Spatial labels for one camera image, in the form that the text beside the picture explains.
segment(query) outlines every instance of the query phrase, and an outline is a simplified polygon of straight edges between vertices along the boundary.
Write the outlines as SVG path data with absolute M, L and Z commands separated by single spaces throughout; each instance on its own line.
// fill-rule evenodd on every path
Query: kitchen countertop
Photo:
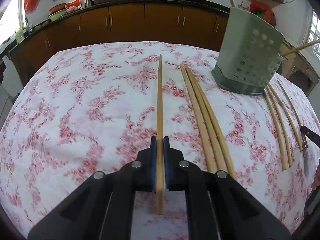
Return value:
M 228 8 L 226 6 L 220 5 L 218 3 L 214 3 L 214 2 L 210 2 L 210 1 L 202 1 L 202 0 L 117 0 L 117 1 L 107 2 L 107 3 L 100 3 L 100 4 L 95 4 L 90 7 L 86 7 L 84 9 L 75 11 L 73 13 L 68 13 L 65 16 L 61 17 L 60 19 L 43 26 L 41 29 L 39 29 L 37 31 L 32 32 L 31 34 L 29 34 L 29 36 L 27 36 L 22 42 L 20 42 L 16 46 L 14 46 L 14 47 L 8 46 L 7 48 L 3 49 L 3 51 L 0 53 L 0 58 L 2 58 L 8 51 L 15 49 L 17 46 L 22 44 L 24 41 L 27 41 L 28 39 L 30 39 L 31 37 L 33 37 L 37 33 L 41 32 L 42 30 L 44 30 L 48 26 L 51 26 L 52 24 L 59 22 L 59 21 L 62 21 L 68 17 L 74 16 L 76 14 L 83 13 L 83 12 L 86 12 L 89 10 L 106 7 L 106 6 L 127 4 L 127 3 L 139 3 L 139 2 L 143 2 L 143 3 L 144 2 L 173 3 L 173 4 L 193 6 L 193 7 L 199 8 L 199 9 L 205 9 L 208 11 L 212 11 L 212 12 L 216 12 L 216 13 L 224 14 L 224 15 L 229 15 L 229 13 L 230 13 L 230 8 Z

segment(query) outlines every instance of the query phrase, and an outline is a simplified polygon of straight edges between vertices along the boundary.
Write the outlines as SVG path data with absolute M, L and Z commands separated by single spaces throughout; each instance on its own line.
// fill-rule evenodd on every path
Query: silver rivet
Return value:
M 94 177 L 95 179 L 102 179 L 103 176 L 104 176 L 104 173 L 103 173 L 102 171 L 97 171 L 97 172 L 95 172 L 95 173 L 93 174 L 93 177 Z
M 225 179 L 227 177 L 227 173 L 225 171 L 218 171 L 217 176 L 220 179 Z
M 139 161 L 133 161 L 132 163 L 131 163 L 131 166 L 132 167 L 134 167 L 134 168 L 140 168 L 141 167 L 141 162 L 139 162 Z
M 187 161 L 180 161 L 179 166 L 182 168 L 186 168 L 189 166 L 189 163 Z

